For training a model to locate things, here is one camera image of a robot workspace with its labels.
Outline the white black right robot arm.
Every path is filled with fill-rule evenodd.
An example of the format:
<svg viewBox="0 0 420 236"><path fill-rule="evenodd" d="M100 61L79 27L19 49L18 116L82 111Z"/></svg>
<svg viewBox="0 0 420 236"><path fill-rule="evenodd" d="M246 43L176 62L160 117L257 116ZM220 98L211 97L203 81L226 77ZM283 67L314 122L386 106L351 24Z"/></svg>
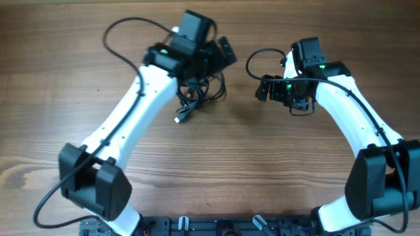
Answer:
<svg viewBox="0 0 420 236"><path fill-rule="evenodd" d="M355 156L344 195L316 207L308 216L281 219L278 233L369 235L371 224L419 208L419 141L392 130L362 96L343 62L328 62L318 38L301 39L282 54L283 75L259 77L261 101L281 102L291 115L312 115L324 108L344 134Z"/></svg>

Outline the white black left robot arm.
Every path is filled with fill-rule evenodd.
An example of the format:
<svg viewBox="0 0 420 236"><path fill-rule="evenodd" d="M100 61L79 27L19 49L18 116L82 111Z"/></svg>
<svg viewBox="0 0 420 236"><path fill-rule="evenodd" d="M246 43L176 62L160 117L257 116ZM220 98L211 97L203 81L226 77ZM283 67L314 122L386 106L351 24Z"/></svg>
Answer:
<svg viewBox="0 0 420 236"><path fill-rule="evenodd" d="M196 85L236 61L227 38L207 39L216 27L186 11L178 30L168 31L169 44L148 47L133 84L105 122L81 146L66 144L58 155L62 196L113 235L135 235L141 227L124 170L148 125L181 85Z"/></svg>

